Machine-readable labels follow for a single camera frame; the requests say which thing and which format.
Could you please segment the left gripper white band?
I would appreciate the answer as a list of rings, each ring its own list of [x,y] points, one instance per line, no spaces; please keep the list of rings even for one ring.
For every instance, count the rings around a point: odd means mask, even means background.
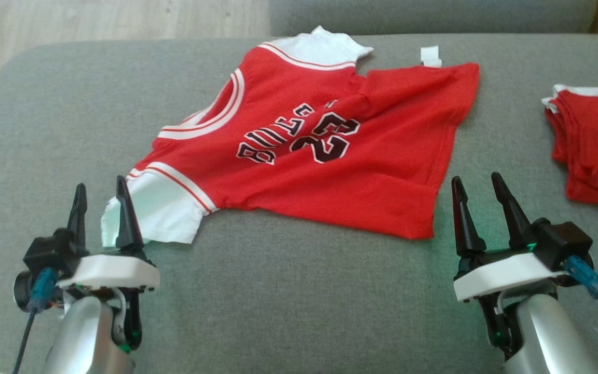
[[[119,202],[119,229],[115,246],[120,251],[142,251],[142,233],[135,215],[126,178],[117,177],[116,199]],[[77,184],[67,229],[71,232],[73,249],[86,249],[85,215],[87,211],[86,186]],[[91,289],[128,288],[156,289],[160,286],[160,272],[154,265],[140,258],[95,254],[80,259],[73,277],[58,281],[60,289],[70,287]]]

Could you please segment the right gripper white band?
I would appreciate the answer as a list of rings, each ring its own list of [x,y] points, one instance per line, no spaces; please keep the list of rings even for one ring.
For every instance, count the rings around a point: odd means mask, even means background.
[[[459,302],[569,275],[565,270],[551,270],[534,254],[537,239],[527,216],[501,174],[493,172],[491,180],[505,213],[510,248],[492,252],[485,252],[486,243],[475,229],[462,180],[460,177],[451,180],[456,253],[470,257],[460,258],[453,281]]]

